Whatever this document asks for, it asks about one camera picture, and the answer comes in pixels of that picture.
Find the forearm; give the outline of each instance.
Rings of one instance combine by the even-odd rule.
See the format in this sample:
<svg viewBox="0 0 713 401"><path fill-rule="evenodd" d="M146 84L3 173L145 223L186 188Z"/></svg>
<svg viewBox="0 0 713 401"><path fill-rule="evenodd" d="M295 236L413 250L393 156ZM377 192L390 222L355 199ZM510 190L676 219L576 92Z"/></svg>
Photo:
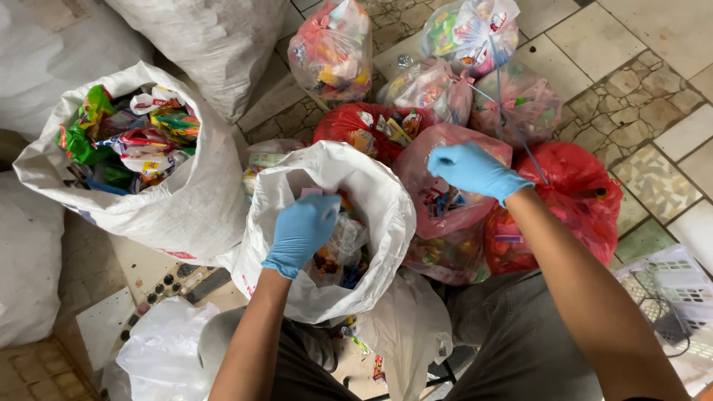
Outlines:
<svg viewBox="0 0 713 401"><path fill-rule="evenodd" d="M263 268L255 294L240 319L209 401L270 399L287 293L292 281Z"/></svg>
<svg viewBox="0 0 713 401"><path fill-rule="evenodd" d="M505 201L557 309L608 400L689 399L626 290L545 207L532 188Z"/></svg>

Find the person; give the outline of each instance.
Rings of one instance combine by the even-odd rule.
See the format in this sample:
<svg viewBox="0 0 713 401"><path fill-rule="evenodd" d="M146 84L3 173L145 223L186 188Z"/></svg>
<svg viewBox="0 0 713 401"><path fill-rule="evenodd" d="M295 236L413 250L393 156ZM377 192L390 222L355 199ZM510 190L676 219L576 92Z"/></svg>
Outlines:
<svg viewBox="0 0 713 401"><path fill-rule="evenodd" d="M540 266L448 299L454 344L481 349L444 401L690 400L638 306L531 182L474 143L434 149L428 169L498 199ZM250 303L206 325L198 352L215 377L210 401L359 399L313 361L329 359L314 336L282 316L290 283L331 235L338 203L313 195L283 209Z"/></svg>

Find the white sack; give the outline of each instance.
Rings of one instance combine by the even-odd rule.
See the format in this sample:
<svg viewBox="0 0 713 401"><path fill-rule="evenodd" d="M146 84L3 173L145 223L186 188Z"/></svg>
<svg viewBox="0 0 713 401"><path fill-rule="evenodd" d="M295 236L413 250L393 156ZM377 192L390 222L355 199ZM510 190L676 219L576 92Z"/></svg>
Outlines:
<svg viewBox="0 0 713 401"><path fill-rule="evenodd" d="M0 173L0 348L52 332L59 310L64 208Z"/></svg>
<svg viewBox="0 0 713 401"><path fill-rule="evenodd" d="M288 0L106 0L198 85L229 123L275 48Z"/></svg>
<svg viewBox="0 0 713 401"><path fill-rule="evenodd" d="M198 360L198 340L218 313L212 303L194 308L171 297L139 319L116 356L129 375L133 401L203 400L211 384Z"/></svg>
<svg viewBox="0 0 713 401"><path fill-rule="evenodd" d="M153 46L98 1L0 1L0 128L35 141L57 99L151 60Z"/></svg>
<svg viewBox="0 0 713 401"><path fill-rule="evenodd" d="M243 242L218 258L248 299L260 276L260 263L272 247L277 214L299 197L302 188L313 185L347 192L369 230L371 257L369 269L353 290L336 285L317 288L306 272L299 272L289 289L284 315L315 324L374 307L406 255L416 229L416 212L391 170L347 143L319 141L290 153L257 175Z"/></svg>
<svg viewBox="0 0 713 401"><path fill-rule="evenodd" d="M403 268L374 309L357 317L359 341L384 357L393 401L418 401L431 361L453 351L446 305L425 278Z"/></svg>
<svg viewBox="0 0 713 401"><path fill-rule="evenodd" d="M62 180L74 176L66 170L71 160L56 143L59 124L72 124L89 88L100 83L114 97L145 83L177 91L201 122L195 156L161 184L138 195L118 196L65 186ZM25 148L14 168L22 183L63 203L92 224L188 263L208 263L238 244L245 231L249 205L240 186L242 169L230 128L183 83L142 61L62 95L42 137Z"/></svg>

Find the gloved hand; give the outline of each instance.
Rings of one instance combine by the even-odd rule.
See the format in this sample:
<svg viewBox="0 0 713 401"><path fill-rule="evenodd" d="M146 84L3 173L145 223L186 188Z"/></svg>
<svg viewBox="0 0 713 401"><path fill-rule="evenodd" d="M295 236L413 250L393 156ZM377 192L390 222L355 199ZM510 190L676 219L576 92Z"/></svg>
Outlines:
<svg viewBox="0 0 713 401"><path fill-rule="evenodd" d="M277 269L294 280L304 264L332 236L342 198L311 194L282 209L275 223L275 240L262 267Z"/></svg>
<svg viewBox="0 0 713 401"><path fill-rule="evenodd" d="M431 175L442 177L456 188L492 196L503 207L505 198L520 188L535 185L473 142L433 149L428 169Z"/></svg>

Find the gray pants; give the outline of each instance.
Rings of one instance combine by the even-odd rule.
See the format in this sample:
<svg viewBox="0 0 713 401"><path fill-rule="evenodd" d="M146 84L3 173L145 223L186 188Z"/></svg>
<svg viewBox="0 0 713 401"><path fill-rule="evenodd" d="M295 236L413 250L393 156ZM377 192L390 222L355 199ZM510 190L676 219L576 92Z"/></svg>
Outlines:
<svg viewBox="0 0 713 401"><path fill-rule="evenodd" d="M210 379L242 311L221 313L203 330L198 354ZM448 312L454 343L481 349L444 401L601 401L597 377L572 341L539 270L459 288L448 300ZM313 339L283 320L272 400L358 400L314 362L329 351L316 351L324 341ZM331 349L328 344L322 349Z"/></svg>

